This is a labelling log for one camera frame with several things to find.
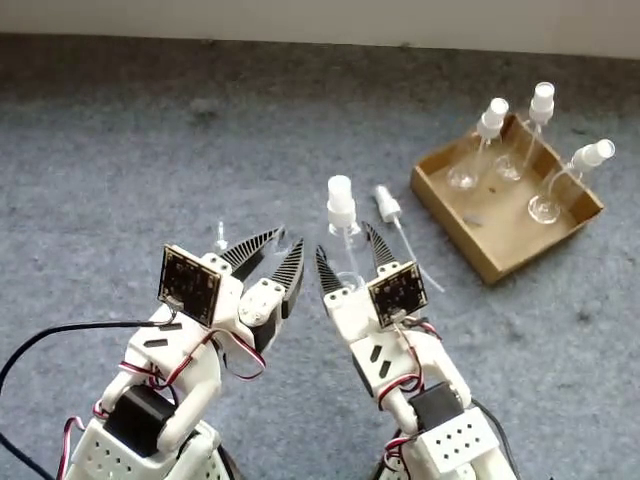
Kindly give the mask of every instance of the robotic arm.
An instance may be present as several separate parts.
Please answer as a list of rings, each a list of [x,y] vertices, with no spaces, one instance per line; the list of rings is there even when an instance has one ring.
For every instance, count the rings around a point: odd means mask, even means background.
[[[398,262],[373,227],[364,228],[378,273],[365,288],[343,287],[321,246],[315,260],[327,314],[367,391],[398,425],[372,480],[516,480],[439,336],[409,316],[427,304],[416,263]]]
[[[303,240],[246,292],[244,281],[281,229],[201,258],[165,246],[155,325],[129,340],[120,372],[94,408],[65,480],[241,478],[219,433],[202,421],[220,393],[223,358],[236,349],[262,368],[295,304]],[[160,392],[171,390],[174,401]],[[177,392],[182,394],[178,401]]]

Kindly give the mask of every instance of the black circuit board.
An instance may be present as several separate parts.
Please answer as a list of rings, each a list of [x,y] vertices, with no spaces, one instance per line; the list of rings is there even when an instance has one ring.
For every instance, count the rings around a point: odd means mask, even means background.
[[[182,313],[211,327],[220,278],[203,263],[165,245],[158,300],[170,306],[181,304]]]
[[[402,310],[406,316],[427,305],[427,294],[415,262],[386,278],[374,280],[368,288],[382,328],[388,327],[394,320],[403,320],[404,317],[396,318]]]

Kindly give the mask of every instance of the cardboard tray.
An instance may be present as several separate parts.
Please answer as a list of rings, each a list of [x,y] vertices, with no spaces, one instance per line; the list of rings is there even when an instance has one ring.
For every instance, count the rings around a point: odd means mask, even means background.
[[[516,141],[523,135],[531,138],[521,119],[509,115],[502,129],[504,148],[515,148],[524,156],[520,146],[526,142]],[[554,224],[542,225],[530,217],[527,205],[540,182],[551,169],[561,168],[560,156],[544,143],[538,144],[540,148],[536,150],[532,169],[520,181],[505,182],[492,172],[471,198],[463,197],[446,181],[447,167],[461,140],[418,163],[411,174],[411,189],[487,284],[497,282],[571,237],[604,208],[590,190],[569,175],[563,175],[556,184],[557,190],[567,195],[579,189],[578,200],[570,209],[565,209]],[[463,221],[462,217],[470,211],[472,218],[482,219],[482,225]]]

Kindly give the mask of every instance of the white pump cap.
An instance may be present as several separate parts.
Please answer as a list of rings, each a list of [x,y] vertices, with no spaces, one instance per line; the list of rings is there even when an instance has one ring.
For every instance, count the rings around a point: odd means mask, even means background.
[[[356,202],[351,194],[351,180],[344,175],[329,179],[329,223],[337,228],[347,228],[356,221]]]
[[[400,217],[402,210],[400,204],[389,193],[389,189],[384,185],[378,185],[373,190],[373,196],[376,197],[378,211],[384,222],[393,222],[395,217]]]
[[[478,120],[477,130],[484,139],[497,137],[502,130],[504,117],[509,111],[509,103],[504,98],[494,98],[487,111]]]
[[[546,125],[553,116],[553,95],[555,87],[549,82],[541,82],[536,85],[531,105],[529,106],[529,118],[538,125]]]
[[[613,157],[616,147],[611,140],[603,139],[597,143],[585,145],[573,155],[571,164],[576,170],[586,173]]]

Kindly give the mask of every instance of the white wall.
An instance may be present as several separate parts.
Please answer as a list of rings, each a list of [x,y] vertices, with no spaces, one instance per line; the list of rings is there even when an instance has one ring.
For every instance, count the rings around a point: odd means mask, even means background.
[[[640,58],[639,23],[640,0],[0,0],[3,32],[632,58]]]

